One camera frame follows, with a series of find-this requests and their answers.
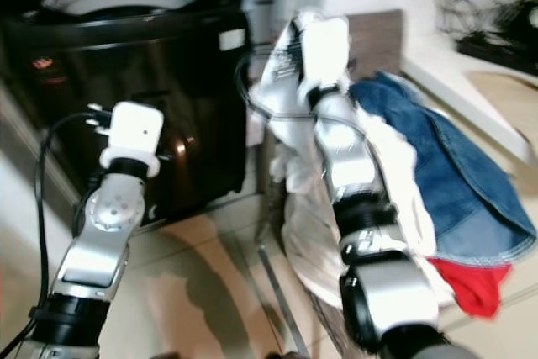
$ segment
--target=laundry pile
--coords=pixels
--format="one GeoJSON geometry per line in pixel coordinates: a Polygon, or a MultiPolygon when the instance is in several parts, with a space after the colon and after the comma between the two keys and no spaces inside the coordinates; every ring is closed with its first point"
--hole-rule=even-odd
{"type": "MultiPolygon", "coordinates": [[[[449,119],[427,108],[402,77],[380,72],[349,92],[408,249],[440,305],[456,302],[470,315],[492,318],[512,263],[536,241],[508,176],[449,119]]],[[[260,89],[252,97],[267,101],[260,89]]],[[[270,102],[273,111],[288,108],[286,97],[273,93],[270,102]]],[[[272,176],[286,179],[289,193],[282,228],[288,260],[308,289],[341,308],[338,279],[345,268],[311,135],[314,123],[279,119],[268,126],[281,141],[272,176]]]]}

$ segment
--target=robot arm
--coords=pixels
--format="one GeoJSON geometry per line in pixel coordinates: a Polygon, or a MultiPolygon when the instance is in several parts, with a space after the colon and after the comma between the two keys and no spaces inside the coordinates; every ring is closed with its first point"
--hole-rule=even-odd
{"type": "Polygon", "coordinates": [[[405,245],[397,211],[374,149],[357,127],[354,103],[342,80],[349,52],[346,21],[299,14],[290,38],[293,67],[284,71],[302,70],[298,96],[316,117],[324,182],[348,266],[340,277],[340,292],[350,337],[383,359],[475,358],[437,331],[434,292],[406,250],[395,247],[405,245]]]}
{"type": "Polygon", "coordinates": [[[162,113],[137,103],[118,103],[108,147],[107,170],[87,200],[81,234],[71,243],[45,304],[33,308],[32,335],[17,357],[95,359],[98,337],[129,257],[129,238],[140,225],[144,186],[159,171],[155,153],[162,113]]]}

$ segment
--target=blue denim fabric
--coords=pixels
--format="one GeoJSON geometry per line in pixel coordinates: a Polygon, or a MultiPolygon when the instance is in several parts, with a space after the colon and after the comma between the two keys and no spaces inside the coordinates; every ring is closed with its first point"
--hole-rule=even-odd
{"type": "Polygon", "coordinates": [[[416,149],[415,178],[435,225],[439,258],[489,267],[530,250],[536,229],[506,173],[448,119],[425,107],[409,82],[378,73],[350,92],[416,149]]]}

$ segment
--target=black cable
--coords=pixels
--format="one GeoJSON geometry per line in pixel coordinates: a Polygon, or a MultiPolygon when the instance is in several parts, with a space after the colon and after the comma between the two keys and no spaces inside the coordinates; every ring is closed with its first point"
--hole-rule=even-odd
{"type": "MultiPolygon", "coordinates": [[[[50,127],[46,137],[41,141],[40,155],[37,161],[34,180],[35,202],[38,214],[38,231],[40,238],[40,269],[41,269],[41,286],[40,297],[37,307],[43,307],[49,294],[49,256],[47,251],[47,241],[45,234],[45,211],[43,200],[45,195],[45,157],[50,148],[55,132],[64,124],[74,119],[91,119],[95,118],[95,113],[85,112],[69,115],[50,127]]],[[[20,344],[35,326],[35,320],[30,319],[26,326],[3,348],[0,352],[0,359],[5,359],[15,347],[20,344]]]]}
{"type": "Polygon", "coordinates": [[[241,76],[241,73],[243,71],[243,68],[246,66],[247,63],[252,58],[257,57],[266,57],[267,54],[247,54],[243,56],[239,63],[237,64],[237,67],[235,68],[235,81],[236,81],[236,87],[241,95],[241,98],[243,98],[246,106],[250,109],[252,109],[254,112],[261,115],[266,120],[281,120],[281,121],[303,121],[303,120],[312,120],[315,121],[316,119],[332,122],[335,124],[343,124],[347,126],[348,128],[352,129],[362,140],[364,140],[367,143],[368,150],[370,154],[372,155],[372,159],[374,161],[374,164],[377,167],[377,172],[379,172],[379,175],[381,177],[381,182],[385,189],[387,189],[387,181],[384,175],[384,172],[382,170],[382,164],[379,159],[379,156],[377,155],[376,149],[374,148],[372,142],[367,138],[364,131],[359,128],[356,123],[347,121],[345,119],[341,119],[338,117],[330,117],[325,115],[316,115],[316,114],[274,114],[271,111],[269,111],[267,108],[263,108],[262,106],[254,103],[251,99],[251,96],[249,95],[247,89],[245,88],[245,84],[243,81],[243,77],[241,76]]]}
{"type": "Polygon", "coordinates": [[[460,40],[471,33],[484,33],[486,17],[490,11],[480,10],[471,0],[437,0],[437,28],[448,34],[453,40],[460,40]],[[461,10],[458,5],[463,3],[470,9],[461,10]]]}

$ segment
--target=washing machine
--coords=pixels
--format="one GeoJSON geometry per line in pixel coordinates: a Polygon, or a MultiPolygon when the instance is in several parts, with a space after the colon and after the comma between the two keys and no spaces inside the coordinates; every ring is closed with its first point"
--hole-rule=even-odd
{"type": "MultiPolygon", "coordinates": [[[[161,173],[144,224],[172,221],[241,190],[245,105],[235,68],[251,51],[245,0],[0,0],[13,95],[36,129],[89,103],[165,114],[161,173]]],[[[70,124],[54,152],[79,191],[107,139],[70,124]]]]}

